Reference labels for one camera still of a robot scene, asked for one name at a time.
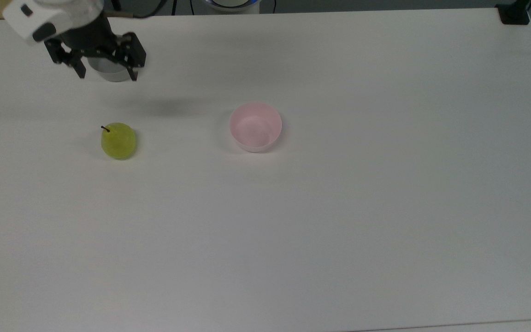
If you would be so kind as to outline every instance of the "table surface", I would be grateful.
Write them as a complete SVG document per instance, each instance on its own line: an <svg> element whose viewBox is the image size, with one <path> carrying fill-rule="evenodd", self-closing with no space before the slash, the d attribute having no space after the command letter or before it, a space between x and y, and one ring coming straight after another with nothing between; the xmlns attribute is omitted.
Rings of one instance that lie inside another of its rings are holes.
<svg viewBox="0 0 531 332"><path fill-rule="evenodd" d="M495 9L111 19L138 82L0 21L0 332L531 319L531 25ZM278 145L230 112L263 101ZM101 125L139 138L130 160Z"/></svg>

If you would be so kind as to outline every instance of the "black cable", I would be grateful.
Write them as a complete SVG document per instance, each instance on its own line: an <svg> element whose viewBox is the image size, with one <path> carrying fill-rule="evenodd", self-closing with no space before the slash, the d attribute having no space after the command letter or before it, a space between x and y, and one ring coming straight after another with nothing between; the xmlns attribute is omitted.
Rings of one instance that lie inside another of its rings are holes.
<svg viewBox="0 0 531 332"><path fill-rule="evenodd" d="M112 7L118 12L121 11L122 6L120 5L120 0L112 0Z"/></svg>
<svg viewBox="0 0 531 332"><path fill-rule="evenodd" d="M156 13L158 13L163 6L165 6L167 0L161 0L159 4L157 5L157 8L155 8L152 12L146 14L146 15L132 15L134 18L147 18L151 16L155 16ZM175 15L175 4L177 3L177 0L173 0L173 8L171 9L171 15Z"/></svg>

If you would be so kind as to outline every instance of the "white object in background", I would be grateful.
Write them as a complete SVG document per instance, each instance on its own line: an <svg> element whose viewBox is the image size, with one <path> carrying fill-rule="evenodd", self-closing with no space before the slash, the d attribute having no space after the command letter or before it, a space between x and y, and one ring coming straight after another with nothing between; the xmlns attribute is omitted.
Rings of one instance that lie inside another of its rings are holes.
<svg viewBox="0 0 531 332"><path fill-rule="evenodd" d="M261 0L204 0L209 15L260 13Z"/></svg>
<svg viewBox="0 0 531 332"><path fill-rule="evenodd" d="M102 0L13 0L4 19L28 44L36 44L99 16Z"/></svg>
<svg viewBox="0 0 531 332"><path fill-rule="evenodd" d="M213 1L219 4L220 6L225 6L225 7L241 6L242 4L245 4L245 2L249 2L249 0L213 0Z"/></svg>

